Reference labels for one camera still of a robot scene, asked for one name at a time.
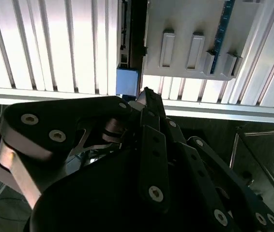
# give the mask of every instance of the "bolt head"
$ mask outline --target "bolt head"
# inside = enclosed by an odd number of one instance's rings
[[[271,221],[271,223],[274,224],[274,217],[273,217],[273,215],[267,214],[267,217],[268,217],[269,221]]]
[[[157,186],[149,188],[149,195],[155,202],[162,202],[164,198],[162,191]]]
[[[266,222],[265,218],[264,218],[261,214],[255,213],[255,217],[258,219],[258,221],[259,221],[262,225],[266,226],[267,222]]]
[[[228,225],[228,219],[221,210],[215,209],[213,214],[214,214],[215,219],[217,219],[218,222],[220,222],[223,226]]]
[[[176,124],[174,121],[169,121],[169,124],[170,124],[172,127],[177,127],[177,124]]]
[[[21,121],[24,123],[24,124],[27,124],[27,125],[35,125],[38,123],[38,118],[37,116],[35,115],[32,115],[32,114],[23,114],[21,116]]]
[[[204,143],[199,139],[196,139],[196,143],[200,146],[204,146]]]
[[[122,103],[122,102],[119,103],[119,106],[122,107],[122,108],[124,108],[124,109],[126,109],[126,105],[124,103]]]
[[[53,141],[59,142],[59,143],[62,143],[62,142],[64,142],[66,140],[66,135],[64,134],[64,132],[62,132],[60,130],[52,130],[52,131],[50,131],[49,137]]]

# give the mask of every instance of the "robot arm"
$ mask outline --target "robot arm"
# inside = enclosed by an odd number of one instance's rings
[[[106,153],[66,174],[68,156],[94,149]],[[186,141],[148,88],[129,103],[100,97],[9,106],[0,181],[26,197],[30,232],[274,231],[274,213],[205,141]]]

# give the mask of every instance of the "screw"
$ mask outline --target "screw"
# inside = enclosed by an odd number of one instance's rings
[[[215,209],[213,214],[214,214],[215,219],[217,219],[218,222],[220,222],[223,226],[228,225],[228,219],[226,218],[225,214],[222,213],[221,210]]]
[[[124,109],[126,109],[126,105],[124,103],[122,103],[122,102],[119,103],[119,106],[122,107],[122,108],[124,108]]]
[[[199,140],[199,139],[196,139],[196,143],[197,143],[198,145],[200,145],[200,146],[204,146],[203,142],[202,142],[201,140]]]
[[[266,226],[267,222],[266,222],[265,218],[261,214],[255,213],[255,216],[257,217],[257,219],[259,220],[259,222],[262,225]]]
[[[274,217],[273,217],[273,215],[267,214],[267,217],[268,217],[269,221],[271,221],[271,223],[274,224]]]
[[[66,135],[64,134],[64,132],[60,131],[60,130],[52,130],[49,133],[49,137],[50,139],[52,139],[55,142],[64,142],[66,139]]]
[[[27,125],[35,125],[38,123],[38,118],[32,114],[24,114],[21,116],[21,121]]]
[[[164,198],[162,191],[157,186],[151,186],[149,188],[149,195],[152,200],[156,202],[162,202]]]
[[[170,124],[172,127],[176,127],[176,126],[177,126],[176,123],[173,122],[173,121],[169,121],[169,124]]]

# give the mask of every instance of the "blue connector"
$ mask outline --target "blue connector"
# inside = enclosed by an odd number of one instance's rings
[[[220,18],[220,23],[215,35],[214,45],[212,49],[212,54],[214,54],[214,59],[213,59],[213,65],[210,70],[210,74],[214,73],[215,66],[220,54],[221,46],[224,40],[224,36],[228,28],[228,22],[233,11],[234,3],[235,3],[235,0],[228,0],[228,1],[225,1],[224,3],[224,7],[223,7],[221,18]]]

